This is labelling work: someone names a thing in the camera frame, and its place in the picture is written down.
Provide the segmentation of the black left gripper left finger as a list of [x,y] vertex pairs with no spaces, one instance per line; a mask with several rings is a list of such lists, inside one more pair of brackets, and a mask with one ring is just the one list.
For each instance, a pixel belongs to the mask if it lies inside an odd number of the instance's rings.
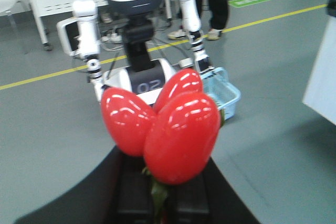
[[150,179],[141,157],[117,147],[82,181],[16,223],[153,223]]

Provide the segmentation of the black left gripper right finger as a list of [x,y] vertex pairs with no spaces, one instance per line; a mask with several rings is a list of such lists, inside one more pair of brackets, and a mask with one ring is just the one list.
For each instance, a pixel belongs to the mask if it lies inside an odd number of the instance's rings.
[[259,223],[215,162],[173,188],[173,223]]

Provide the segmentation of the white robot arm image right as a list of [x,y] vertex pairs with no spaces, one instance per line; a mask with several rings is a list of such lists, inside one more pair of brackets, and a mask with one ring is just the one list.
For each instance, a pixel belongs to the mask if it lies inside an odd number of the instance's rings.
[[203,44],[203,32],[198,15],[196,0],[179,0],[182,11],[183,28],[194,54],[194,66],[198,73],[204,74],[214,69]]

